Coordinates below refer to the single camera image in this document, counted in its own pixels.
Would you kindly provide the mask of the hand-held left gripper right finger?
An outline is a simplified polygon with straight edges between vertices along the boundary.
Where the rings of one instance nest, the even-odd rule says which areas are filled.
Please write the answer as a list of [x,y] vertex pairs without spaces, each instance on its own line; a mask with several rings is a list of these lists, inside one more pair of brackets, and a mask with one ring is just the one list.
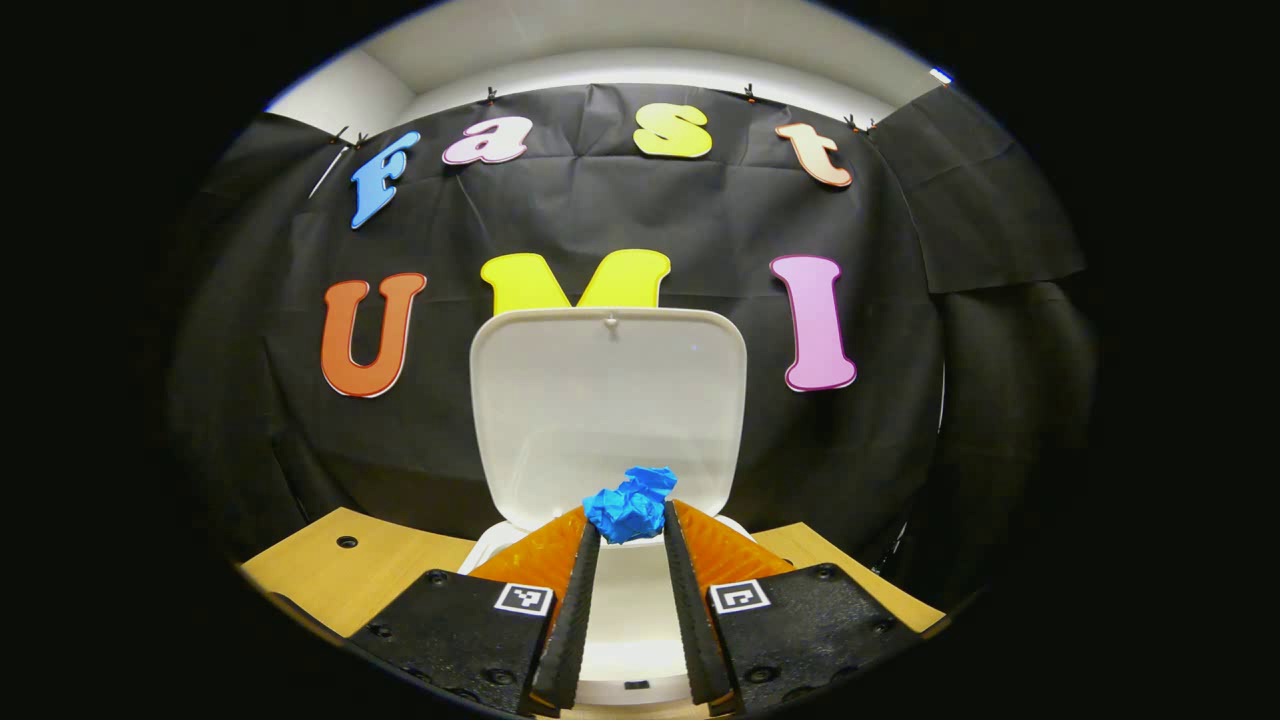
[[664,544],[687,678],[709,714],[763,714],[920,644],[925,623],[835,562],[794,566],[681,500]]

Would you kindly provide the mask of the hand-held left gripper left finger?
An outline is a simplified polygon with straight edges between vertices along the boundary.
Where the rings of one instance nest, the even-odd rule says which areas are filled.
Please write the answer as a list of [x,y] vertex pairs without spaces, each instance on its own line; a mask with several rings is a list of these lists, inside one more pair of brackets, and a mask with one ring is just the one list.
[[489,711],[558,717],[576,702],[600,542],[571,510],[467,574],[425,571],[348,644]]

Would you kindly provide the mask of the blue paper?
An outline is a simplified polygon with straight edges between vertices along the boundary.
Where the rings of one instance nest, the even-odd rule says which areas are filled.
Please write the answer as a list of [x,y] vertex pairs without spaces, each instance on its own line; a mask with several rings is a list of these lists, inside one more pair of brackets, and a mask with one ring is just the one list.
[[666,501],[678,478],[669,468],[630,468],[616,488],[582,501],[585,518],[607,544],[658,537],[666,527]]

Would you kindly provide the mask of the white desktop garbage bin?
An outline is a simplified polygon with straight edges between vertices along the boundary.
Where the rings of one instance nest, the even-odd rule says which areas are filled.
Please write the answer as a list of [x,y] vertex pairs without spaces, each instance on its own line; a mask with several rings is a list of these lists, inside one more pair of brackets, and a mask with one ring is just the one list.
[[[477,566],[614,488],[630,468],[668,468],[675,497],[719,516],[742,434],[748,351],[703,310],[562,307],[503,313],[470,354],[483,471],[502,521]],[[660,537],[602,543],[577,714],[695,717]]]

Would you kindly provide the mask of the wooden desktop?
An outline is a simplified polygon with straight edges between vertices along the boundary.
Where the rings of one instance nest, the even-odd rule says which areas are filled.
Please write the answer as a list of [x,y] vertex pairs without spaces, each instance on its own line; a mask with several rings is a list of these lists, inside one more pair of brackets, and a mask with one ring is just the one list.
[[[799,568],[832,562],[897,619],[931,637],[948,618],[847,556],[803,523],[758,532],[754,541]],[[433,534],[337,509],[262,551],[241,571],[278,592],[342,637],[353,635],[425,571],[461,569],[470,539]]]

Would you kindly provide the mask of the black backdrop cloth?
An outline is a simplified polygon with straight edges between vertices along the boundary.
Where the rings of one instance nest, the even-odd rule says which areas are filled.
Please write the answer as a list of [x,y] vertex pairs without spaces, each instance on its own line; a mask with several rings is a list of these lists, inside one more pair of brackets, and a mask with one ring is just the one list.
[[667,307],[742,333],[724,512],[795,521],[936,606],[987,585],[1078,471],[1100,341],[1085,258],[1027,150],[950,87],[867,135],[678,85],[579,85],[340,152],[266,114],[174,231],[166,424],[238,560],[348,507],[476,539],[468,350],[483,265],[577,302],[664,254]]

